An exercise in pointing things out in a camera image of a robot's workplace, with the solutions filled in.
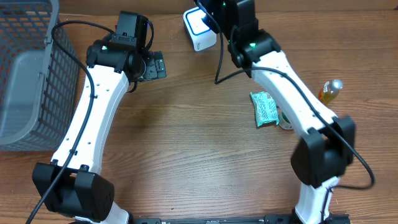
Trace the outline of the teal wipes packet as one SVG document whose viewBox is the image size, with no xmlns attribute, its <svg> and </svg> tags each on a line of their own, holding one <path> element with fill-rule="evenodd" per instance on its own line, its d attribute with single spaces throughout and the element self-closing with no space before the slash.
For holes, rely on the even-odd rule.
<svg viewBox="0 0 398 224">
<path fill-rule="evenodd" d="M 252 103 L 254 105 L 255 120 L 257 127 L 269 123 L 279 123 L 277 104 L 271 95 L 267 92 L 250 92 Z"/>
</svg>

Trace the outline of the green lid glass jar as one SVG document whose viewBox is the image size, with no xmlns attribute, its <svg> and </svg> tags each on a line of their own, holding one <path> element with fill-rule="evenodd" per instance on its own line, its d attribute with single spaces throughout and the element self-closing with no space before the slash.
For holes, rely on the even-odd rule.
<svg viewBox="0 0 398 224">
<path fill-rule="evenodd" d="M 280 111 L 278 114 L 279 117 L 279 126 L 284 130 L 293 130 L 293 126 L 291 125 L 290 121 L 287 119 L 285 114 Z"/>
</svg>

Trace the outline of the yellow drink bottle silver cap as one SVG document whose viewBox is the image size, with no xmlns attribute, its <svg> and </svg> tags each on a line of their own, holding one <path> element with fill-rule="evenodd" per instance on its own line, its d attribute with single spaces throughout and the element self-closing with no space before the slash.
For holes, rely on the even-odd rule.
<svg viewBox="0 0 398 224">
<path fill-rule="evenodd" d="M 318 100 L 327 105 L 338 96 L 342 88 L 343 82 L 341 80 L 327 81 L 318 93 Z"/>
</svg>

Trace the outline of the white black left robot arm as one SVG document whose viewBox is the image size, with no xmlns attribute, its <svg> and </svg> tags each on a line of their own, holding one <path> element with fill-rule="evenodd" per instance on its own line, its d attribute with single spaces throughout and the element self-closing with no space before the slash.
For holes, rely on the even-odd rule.
<svg viewBox="0 0 398 224">
<path fill-rule="evenodd" d="M 75 223 L 132 223 L 114 200 L 114 185 L 101 176 L 104 145 L 123 96 L 140 82 L 165 78 L 161 52 L 150 50 L 152 22 L 123 11 L 113 30 L 88 47 L 85 85 L 69 129 L 48 164 L 32 180 L 47 210 Z"/>
</svg>

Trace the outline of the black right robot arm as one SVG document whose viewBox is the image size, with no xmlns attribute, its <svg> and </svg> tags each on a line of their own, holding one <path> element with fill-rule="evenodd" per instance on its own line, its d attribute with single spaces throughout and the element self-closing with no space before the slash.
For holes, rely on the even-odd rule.
<svg viewBox="0 0 398 224">
<path fill-rule="evenodd" d="M 254 1 L 196 1 L 203 22 L 224 35 L 235 66 L 273 97 L 299 142 L 290 159 L 301 181 L 290 214 L 265 215 L 261 223 L 349 223 L 328 207 L 333 189 L 353 162 L 355 124 L 340 119 L 299 79 L 277 41 L 260 29 Z"/>
</svg>

